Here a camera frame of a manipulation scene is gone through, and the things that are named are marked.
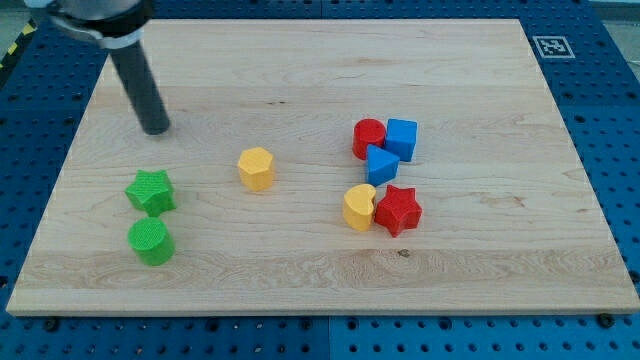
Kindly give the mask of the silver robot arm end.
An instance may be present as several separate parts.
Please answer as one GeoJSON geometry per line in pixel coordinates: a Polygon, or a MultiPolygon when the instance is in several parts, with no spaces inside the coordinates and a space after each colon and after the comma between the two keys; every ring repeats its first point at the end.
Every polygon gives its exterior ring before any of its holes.
{"type": "Polygon", "coordinates": [[[65,35],[103,49],[139,42],[154,16],[153,0],[24,0],[37,22],[49,21],[65,35]]]}

